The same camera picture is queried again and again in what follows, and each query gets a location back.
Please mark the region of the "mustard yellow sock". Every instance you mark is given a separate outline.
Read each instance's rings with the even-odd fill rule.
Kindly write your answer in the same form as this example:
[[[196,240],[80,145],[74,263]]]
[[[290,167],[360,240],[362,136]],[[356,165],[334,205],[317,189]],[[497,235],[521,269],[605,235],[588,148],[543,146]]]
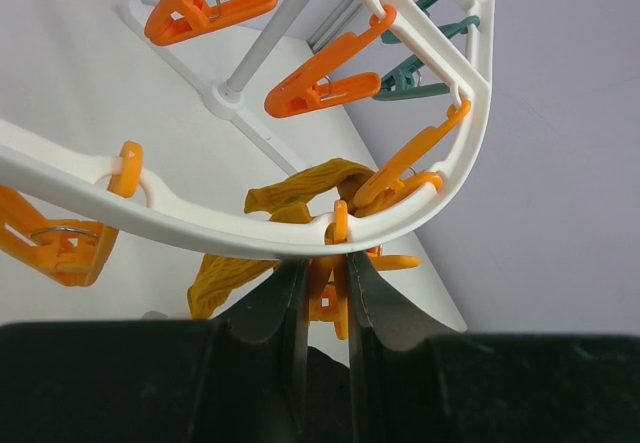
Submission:
[[[274,214],[292,205],[307,204],[316,196],[336,189],[339,199],[347,203],[350,215],[368,216],[380,211],[393,195],[393,191],[387,189],[373,203],[363,208],[356,207],[355,194],[373,174],[372,169],[360,163],[333,158],[291,175],[282,182],[250,189],[245,198],[244,212]]]
[[[234,289],[280,265],[279,260],[255,260],[205,254],[194,282],[187,290],[193,319],[208,319]]]

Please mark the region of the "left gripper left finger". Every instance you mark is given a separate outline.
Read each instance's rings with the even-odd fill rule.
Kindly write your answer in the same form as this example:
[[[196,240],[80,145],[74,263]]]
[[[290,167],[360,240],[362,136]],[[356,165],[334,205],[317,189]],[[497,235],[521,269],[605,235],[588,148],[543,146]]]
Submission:
[[[219,318],[214,365],[217,442],[295,442],[304,426],[306,260],[274,273]]]

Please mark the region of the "white oval clip hanger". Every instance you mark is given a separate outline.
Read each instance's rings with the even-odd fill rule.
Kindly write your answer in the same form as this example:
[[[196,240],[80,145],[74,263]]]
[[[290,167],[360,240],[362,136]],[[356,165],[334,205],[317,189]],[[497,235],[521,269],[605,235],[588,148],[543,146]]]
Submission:
[[[135,130],[158,138],[161,149],[144,155],[139,187],[146,201],[138,204],[100,188],[103,179],[123,166],[117,156],[72,150],[48,139],[30,125],[1,124],[1,182],[21,193],[104,222],[125,232],[201,253],[248,259],[326,256],[324,241],[333,218],[322,213],[306,224],[276,223],[224,213],[190,202],[159,175],[162,164],[178,164],[185,178],[217,196],[234,189],[233,176],[252,168],[251,155],[262,152],[266,166],[253,167],[260,177],[275,170],[294,174],[319,155],[345,144],[340,124],[343,107],[321,108],[295,116],[294,133],[286,136],[264,108],[267,91],[302,64],[302,56],[285,56],[284,34],[310,0],[285,0],[262,33],[233,27],[220,37],[159,47],[144,52],[162,62],[196,98],[196,115],[175,96],[159,93],[159,82],[144,78],[128,85],[118,102],[127,116],[96,123],[103,134],[131,138]],[[391,31],[441,78],[453,106],[446,120],[429,125],[399,150],[376,175],[359,201],[370,202],[376,189],[389,189],[442,138],[451,137],[446,157],[432,166],[441,185],[424,183],[403,200],[374,216],[350,217],[342,253],[362,251],[402,237],[436,216],[457,194],[470,174],[488,125],[492,94],[495,0],[454,0],[480,21],[464,50],[454,44],[412,0],[359,0],[380,15],[392,7]]]

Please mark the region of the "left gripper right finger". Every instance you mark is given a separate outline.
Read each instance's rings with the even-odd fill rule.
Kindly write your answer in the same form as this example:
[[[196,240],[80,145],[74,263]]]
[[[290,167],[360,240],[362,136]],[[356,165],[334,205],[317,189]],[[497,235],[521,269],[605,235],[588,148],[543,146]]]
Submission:
[[[395,289],[366,253],[348,256],[347,274],[355,441],[455,441],[458,333]]]

